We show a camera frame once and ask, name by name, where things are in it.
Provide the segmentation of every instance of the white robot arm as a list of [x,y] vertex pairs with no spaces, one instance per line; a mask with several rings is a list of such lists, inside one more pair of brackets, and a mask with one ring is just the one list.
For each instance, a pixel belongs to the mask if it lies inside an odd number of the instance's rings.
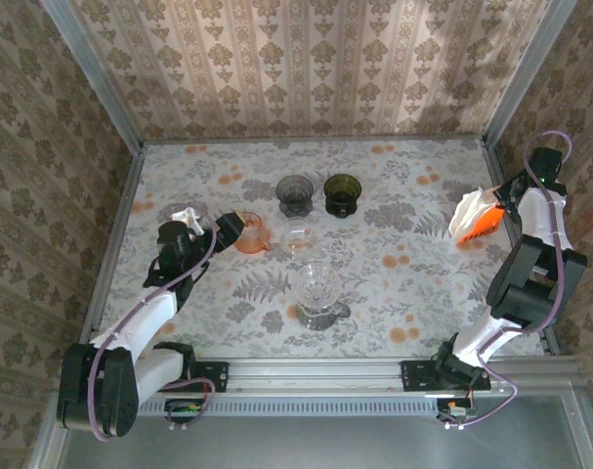
[[[563,251],[572,250],[572,244],[568,240],[563,223],[563,211],[566,206],[566,198],[561,194],[549,191],[551,202],[546,200],[545,195],[538,188],[530,188],[522,196],[518,205],[518,214],[522,220],[522,233],[535,239],[541,239],[546,248],[554,248],[552,231],[550,228],[550,212],[548,204],[553,203],[557,213],[557,232],[561,241]],[[546,270],[535,266],[533,271],[538,275],[546,275]],[[495,318],[492,311],[487,310],[472,324],[471,327],[462,330],[454,341],[452,352],[462,361],[471,366],[481,366],[479,351],[498,331],[503,329],[519,328],[522,325],[518,321],[506,318]],[[522,332],[507,331],[490,344],[482,353],[481,359],[487,362],[491,356],[504,344]]]
[[[140,354],[186,303],[209,267],[207,259],[233,244],[243,228],[241,216],[229,213],[216,227],[203,229],[191,208],[159,227],[159,255],[143,284],[146,299],[89,344],[73,344],[64,354],[57,417],[65,428],[91,430],[100,439],[121,437],[146,399],[168,383],[193,376],[196,362],[189,344],[161,342],[145,359]],[[200,274],[192,278],[198,268]],[[89,405],[91,391],[94,403]]]
[[[550,199],[527,170],[494,192],[501,206],[522,226],[522,236],[489,286],[486,299],[490,309],[473,325],[444,341],[431,361],[402,362],[406,391],[489,389],[483,366],[492,355],[511,339],[529,331],[537,332],[548,321],[553,323],[558,318],[587,266],[586,257],[572,250],[565,233],[567,191],[556,181],[561,156],[553,149],[535,149],[530,158],[529,167]],[[556,223],[552,220],[551,204]],[[555,238],[560,247],[555,246]],[[558,305],[557,248],[563,259],[563,292]],[[447,422],[446,419],[444,412],[441,420]],[[458,419],[449,421],[459,423]]]

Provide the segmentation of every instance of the cable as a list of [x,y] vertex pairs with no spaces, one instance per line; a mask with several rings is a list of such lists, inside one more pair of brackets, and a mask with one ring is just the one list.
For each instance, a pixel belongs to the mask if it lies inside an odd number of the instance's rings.
[[208,269],[209,269],[209,263],[207,262],[205,264],[205,266],[202,268],[202,271],[200,272],[200,274],[198,274],[198,277],[194,278],[192,280],[192,285],[196,285],[196,283],[202,278],[202,276],[204,276],[207,273]]
[[[202,415],[207,411],[207,409],[211,406],[211,403],[213,402],[214,398],[216,397],[216,385],[214,384],[214,382],[211,379],[207,379],[207,378],[194,378],[194,379],[188,379],[188,380],[182,381],[182,382],[166,384],[163,388],[161,388],[161,391],[167,391],[169,389],[183,388],[185,386],[189,386],[190,384],[196,384],[196,383],[208,384],[209,387],[211,388],[211,391],[209,392],[207,399],[205,399],[203,407],[198,412],[198,414],[194,417],[194,419],[190,422],[190,425],[193,425],[194,423],[196,423],[200,419],[200,417],[202,417]],[[189,403],[188,405],[195,404],[194,402],[183,401],[182,403],[176,403],[177,404],[176,406],[186,405],[186,403]],[[172,421],[172,407],[168,407],[168,416],[166,417],[166,420],[168,420],[168,423],[170,423],[171,425],[174,423]]]
[[103,342],[101,347],[99,347],[97,354],[94,356],[94,361],[92,362],[92,367],[90,368],[90,374],[88,375],[88,419],[90,420],[90,428],[92,429],[92,433],[100,442],[107,442],[109,441],[109,439],[112,438],[111,436],[106,435],[104,432],[102,432],[99,428],[99,424],[97,422],[96,408],[94,404],[94,388],[97,380],[97,372],[99,370],[99,362],[101,361],[101,358],[103,357],[103,354],[105,353],[107,346],[113,341],[115,335],[118,334],[124,328],[124,326],[127,325],[127,323],[129,323],[129,321],[138,313],[138,311],[140,311],[153,298],[156,298],[157,296],[161,295],[164,291],[167,291],[168,288],[179,283],[181,280],[191,276],[194,272],[200,269],[200,267],[211,257],[211,255],[214,252],[214,248],[216,247],[216,222],[214,222],[213,219],[204,210],[195,206],[193,206],[192,208],[196,213],[200,214],[202,217],[205,218],[205,220],[207,220],[207,223],[209,223],[209,227],[212,229],[209,250],[207,251],[205,256],[187,272],[176,277],[174,280],[169,281],[162,287],[156,289],[151,294],[147,295],[144,299],[142,299],[140,303],[134,306],[133,309],[129,311],[129,313],[127,313],[127,315],[122,319],[118,326],[112,331],[112,333],[105,340],[105,342]]
[[559,225],[557,223],[557,210],[554,208],[554,201],[552,199],[552,196],[550,195],[550,192],[543,186],[541,181],[539,181],[539,178],[537,178],[537,176],[534,174],[534,172],[532,171],[532,168],[530,168],[530,165],[529,165],[529,154],[530,154],[530,150],[531,150],[532,146],[538,139],[540,139],[542,137],[546,137],[548,135],[557,135],[559,137],[562,137],[568,144],[568,152],[566,153],[566,156],[563,158],[562,164],[565,163],[570,158],[570,155],[572,154],[572,147],[573,147],[572,139],[570,138],[570,136],[568,134],[566,134],[565,132],[561,132],[560,130],[547,130],[545,132],[541,132],[541,133],[535,135],[532,139],[530,139],[527,142],[527,144],[524,146],[524,152],[522,153],[522,162],[524,163],[524,167],[527,170],[527,172],[529,173],[530,178],[534,181],[534,183],[537,185],[537,187],[539,188],[539,190],[541,191],[543,196],[548,201],[548,211],[550,212],[550,225],[551,225],[550,229],[552,232],[551,233],[552,241],[554,242],[554,248],[555,248],[556,257],[557,257],[557,295],[555,296],[554,303],[552,304],[552,309],[550,310],[550,313],[548,313],[548,316],[546,316],[546,318],[538,326],[528,327],[526,329],[518,329],[515,327],[504,327],[504,328],[500,329],[498,331],[498,333],[496,333],[493,337],[491,337],[483,345],[483,347],[481,347],[481,349],[479,350],[479,353],[478,353],[478,359],[479,359],[479,363],[481,364],[481,366],[491,376],[493,376],[496,379],[499,379],[500,381],[504,381],[509,386],[511,386],[513,392],[507,399],[505,399],[503,402],[498,404],[492,410],[486,412],[485,414],[481,415],[480,417],[477,417],[477,418],[474,418],[472,420],[465,422],[463,424],[465,426],[474,425],[476,423],[482,422],[483,420],[491,417],[492,415],[497,413],[499,410],[501,410],[505,406],[511,404],[511,402],[518,396],[518,393],[519,393],[519,389],[515,385],[515,383],[513,383],[513,381],[511,381],[510,379],[502,376],[501,374],[498,374],[495,371],[493,371],[493,369],[491,369],[489,366],[487,366],[487,364],[483,361],[483,359],[481,358],[481,355],[492,344],[494,344],[500,337],[502,337],[502,335],[504,335],[504,333],[506,333],[506,332],[516,332],[516,333],[521,332],[523,334],[534,334],[536,332],[542,331],[557,316],[557,313],[559,312],[559,308],[561,308],[561,302],[563,301],[563,293],[565,290],[565,264],[563,262],[563,252],[561,251],[561,239],[559,238],[559,233],[557,231],[559,229]]

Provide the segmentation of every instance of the patterned tablecloth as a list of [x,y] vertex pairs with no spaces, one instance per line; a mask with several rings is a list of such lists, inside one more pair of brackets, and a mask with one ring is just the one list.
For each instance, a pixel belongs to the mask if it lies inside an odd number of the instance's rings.
[[[157,228],[175,202],[193,202],[215,217],[258,213],[278,242],[286,218],[275,185],[304,174],[316,188],[308,216],[323,261],[343,281],[352,308],[323,332],[294,318],[290,279],[302,263],[280,248],[216,255],[188,303],[158,333],[191,343],[205,358],[381,358],[430,356],[442,340],[486,308],[488,285],[510,250],[504,227],[458,248],[447,224],[456,203],[489,187],[475,140],[300,142],[281,145],[154,146],[136,192],[102,329],[141,294]],[[339,220],[324,211],[322,186],[346,172],[362,185],[358,212]],[[518,338],[507,355],[541,354],[536,335]]]

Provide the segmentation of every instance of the patterned wallpaper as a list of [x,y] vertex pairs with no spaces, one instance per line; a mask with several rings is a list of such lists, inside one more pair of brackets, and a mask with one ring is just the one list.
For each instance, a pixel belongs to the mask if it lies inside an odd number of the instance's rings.
[[524,141],[550,128],[573,136],[574,152],[562,172],[571,195],[566,222],[572,244],[589,259],[559,333],[579,357],[593,403],[593,0],[578,1],[498,143],[507,177],[522,167]]
[[0,468],[28,459],[129,162],[40,5],[0,0]]
[[547,0],[70,0],[143,140],[482,133]]

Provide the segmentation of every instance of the metal frame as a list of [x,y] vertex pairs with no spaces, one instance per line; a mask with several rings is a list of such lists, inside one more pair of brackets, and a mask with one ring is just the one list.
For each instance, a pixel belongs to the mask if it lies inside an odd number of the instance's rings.
[[493,149],[500,139],[576,3],[576,0],[552,0],[548,3],[537,30],[491,115],[485,130],[488,148]]
[[[380,403],[381,399],[401,403],[426,393],[405,393],[400,379],[400,360],[416,359],[233,359],[229,360],[228,392],[218,400],[261,402],[280,398],[284,403],[299,403],[303,398],[335,398],[342,401]],[[495,358],[489,362],[498,373],[516,382],[520,396],[558,397],[564,407],[572,438],[584,469],[593,468],[593,410],[582,393],[583,383],[573,357]],[[509,388],[492,381],[492,390],[482,396],[502,399]],[[162,397],[174,397],[170,393]],[[177,394],[177,398],[197,397]],[[31,468],[57,467],[64,452],[66,430],[55,423],[55,400],[49,405],[38,438]]]
[[90,42],[67,0],[42,0],[42,5],[62,34],[75,60],[88,78],[92,89],[111,118],[129,151],[138,156],[142,150],[138,133],[127,106],[120,100],[116,87],[106,69],[92,50]]
[[133,199],[138,189],[142,177],[142,168],[144,167],[145,156],[141,153],[134,157],[131,161],[131,167],[127,173],[127,180],[120,196],[120,203],[116,216],[113,219],[111,233],[109,234],[109,241],[103,257],[103,263],[99,270],[99,276],[94,286],[94,293],[90,300],[90,306],[83,322],[81,329],[81,338],[79,342],[87,344],[90,339],[90,334],[94,330],[98,330],[103,318],[103,311],[105,309],[107,294],[113,281],[113,272],[115,271],[118,262],[118,255],[120,254],[120,247],[124,240],[124,233],[127,230],[127,221],[131,214],[131,207]]
[[334,135],[320,137],[246,137],[238,139],[201,139],[201,140],[147,140],[146,147],[164,145],[204,145],[204,144],[293,144],[297,142],[405,142],[407,140],[479,140],[480,135]]
[[[166,417],[167,398],[152,396],[140,405],[139,417]],[[208,417],[356,417],[356,416],[416,416],[435,417],[437,399],[421,397],[384,398],[320,398],[271,397],[242,398],[217,396],[205,410]],[[189,417],[186,411],[173,411],[172,417]]]
[[[497,181],[493,176],[496,174],[493,171],[499,169],[497,159],[488,151],[485,155],[489,172]],[[82,342],[88,341],[90,332],[100,323],[133,198],[141,181],[143,164],[144,156],[140,154],[134,158],[129,170],[106,257],[81,334]],[[227,360],[230,363],[228,395],[242,399],[328,397],[379,400],[420,396],[428,399],[430,396],[426,393],[405,393],[402,390],[399,377],[399,363],[402,360],[418,359],[231,359]],[[593,411],[586,397],[580,393],[582,383],[574,358],[494,358],[489,363],[496,372],[514,380],[522,396],[561,397],[583,467],[593,468]],[[487,393],[489,396],[497,398],[508,391],[503,383],[493,381],[493,384],[492,391]],[[30,468],[57,467],[63,454],[67,431],[56,423],[56,404],[57,393],[52,396],[47,407],[29,462]]]

